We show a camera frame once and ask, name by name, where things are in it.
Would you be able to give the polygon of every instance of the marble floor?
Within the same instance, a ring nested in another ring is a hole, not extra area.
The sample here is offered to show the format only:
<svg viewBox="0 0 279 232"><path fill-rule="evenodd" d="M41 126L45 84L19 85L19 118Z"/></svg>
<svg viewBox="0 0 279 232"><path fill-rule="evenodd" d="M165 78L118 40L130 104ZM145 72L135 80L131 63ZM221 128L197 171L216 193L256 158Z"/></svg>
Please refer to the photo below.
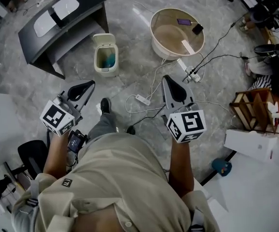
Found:
<svg viewBox="0 0 279 232"><path fill-rule="evenodd" d="M47 2L38 8L29 9L23 15L23 9L40 0L28 0L21 5L15 14L9 14L1 23L0 28L0 93L8 93L14 98L20 123L25 131L25 139L46 138L46 129L39 120L48 100L53 99L65 81L77 79L93 79L96 89L89 103L82 110L84 119L77 126L83 133L98 122L99 113L96 105L101 98L109 97L112 109L116 114L120 131L128 125L144 117L146 113L129 114L125 110L125 101L131 94L144 97L150 94L154 71L161 64L151 47L149 22L154 12L166 7L183 9L192 14L204 27L205 45L201 50L206 55L222 37L232 22L241 17L247 9L240 2L227 0L107 0L106 12L110 32L115 35L119 48L119 76L104 78L97 75L93 67L94 45L91 38L86 38L71 49L58 63L62 67L66 80L47 74L31 65L27 65L19 43L18 32ZM216 50L208 57L242 52L246 56L254 56L252 49L261 43L258 31L251 35L240 32L237 26L220 42ZM182 59L186 66L195 66L201 60L199 54ZM184 72L178 64L171 63L156 73L154 87L165 74L178 78L184 77ZM199 101L217 102L229 108L228 104L234 98L236 91L244 91L251 80L244 73L241 59L218 58L207 65L202 82L191 82L195 97ZM149 108L163 105L161 89L159 88ZM127 103L132 112L145 110L145 105L139 104L131 97ZM220 106L210 103L199 103L204 110L208 130L196 141L190 143L191 162L194 175L198 181L203 180L210 172L210 164L217 157L227 156L230 151L223 147L225 131L232 128L232 115ZM241 126L233 119L232 123ZM171 138L160 116L146 119L136 125L137 135L148 141L155 149L164 168L169 167Z"/></svg>

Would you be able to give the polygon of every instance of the black shoe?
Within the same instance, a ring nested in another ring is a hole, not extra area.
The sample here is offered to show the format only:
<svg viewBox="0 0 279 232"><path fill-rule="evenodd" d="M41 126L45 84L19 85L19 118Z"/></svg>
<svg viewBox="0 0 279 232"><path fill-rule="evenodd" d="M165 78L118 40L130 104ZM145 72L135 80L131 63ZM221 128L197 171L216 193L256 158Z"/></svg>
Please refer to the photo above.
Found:
<svg viewBox="0 0 279 232"><path fill-rule="evenodd" d="M110 109L111 109L111 102L108 98L103 98L101 100L101 104L100 104L100 107L101 107L101 111L102 111L102 114L103 113L110 113Z"/></svg>

